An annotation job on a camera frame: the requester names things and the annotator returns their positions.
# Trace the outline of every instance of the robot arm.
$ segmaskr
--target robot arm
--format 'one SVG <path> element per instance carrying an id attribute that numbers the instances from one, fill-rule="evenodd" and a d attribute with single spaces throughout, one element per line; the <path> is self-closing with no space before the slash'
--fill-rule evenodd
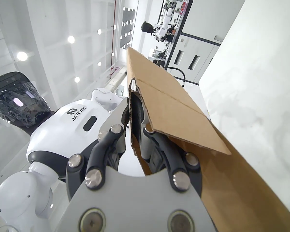
<path id="1" fill-rule="evenodd" d="M 161 39 L 163 36 L 165 36 L 168 29 L 168 25 L 172 19 L 172 15 L 173 15 L 173 9 L 169 8 L 164 15 L 162 26 L 156 33 L 157 38 Z"/>
<path id="2" fill-rule="evenodd" d="M 107 111 L 113 111 L 123 100 L 105 88 L 97 88 L 92 92 L 91 101 L 97 102 Z"/>
<path id="3" fill-rule="evenodd" d="M 28 171 L 15 173 L 0 185 L 0 216 L 19 232 L 50 232 L 51 185 L 58 175 L 33 162 Z"/>

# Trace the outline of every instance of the black cable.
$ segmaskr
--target black cable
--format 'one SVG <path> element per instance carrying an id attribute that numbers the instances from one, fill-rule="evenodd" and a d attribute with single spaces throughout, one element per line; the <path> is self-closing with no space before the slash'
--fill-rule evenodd
<path id="1" fill-rule="evenodd" d="M 165 68 L 164 68 L 165 70 L 167 70 L 167 69 L 174 69 L 174 70 L 177 70 L 177 71 L 180 71 L 182 74 L 183 74 L 183 85 L 182 85 L 182 87 L 184 87 L 185 86 L 185 82 L 186 82 L 186 76 L 185 76 L 185 74 L 184 74 L 184 72 L 181 70 L 181 69 L 178 69 L 178 68 L 176 68 L 176 67 L 168 67 L 168 66 L 166 66 Z"/>

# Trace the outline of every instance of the white cabinet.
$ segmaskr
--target white cabinet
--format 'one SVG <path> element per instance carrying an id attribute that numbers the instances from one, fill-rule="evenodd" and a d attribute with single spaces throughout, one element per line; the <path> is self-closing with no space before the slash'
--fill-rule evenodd
<path id="1" fill-rule="evenodd" d="M 221 43 L 244 1 L 193 0 L 182 32 Z"/>
<path id="2" fill-rule="evenodd" d="M 181 35 L 171 58 L 169 67 L 176 67 L 184 71 L 186 80 L 195 82 L 196 75 L 201 71 L 203 65 L 208 66 L 217 49 L 216 46 Z M 173 76 L 183 78 L 182 73 L 177 70 L 168 70 Z"/>

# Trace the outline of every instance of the cardboard box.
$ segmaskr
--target cardboard box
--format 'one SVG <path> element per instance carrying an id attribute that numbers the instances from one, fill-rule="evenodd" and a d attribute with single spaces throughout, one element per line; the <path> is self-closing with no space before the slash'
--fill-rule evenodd
<path id="1" fill-rule="evenodd" d="M 287 208 L 172 75 L 128 48 L 127 76 L 130 101 L 139 92 L 152 129 L 198 156 L 201 200 L 218 231 L 290 231 Z M 135 112 L 130 102 L 130 123 Z M 134 153 L 150 175 L 132 124 L 130 130 Z"/>

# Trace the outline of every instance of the jarvis logo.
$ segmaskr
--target jarvis logo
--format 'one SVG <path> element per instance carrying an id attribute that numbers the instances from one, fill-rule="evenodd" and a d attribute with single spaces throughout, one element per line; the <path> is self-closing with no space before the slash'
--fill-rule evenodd
<path id="1" fill-rule="evenodd" d="M 67 111 L 67 114 L 73 115 L 72 120 L 75 121 L 75 119 L 84 111 L 86 110 L 86 107 L 82 107 L 81 109 L 75 109 L 72 108 Z"/>

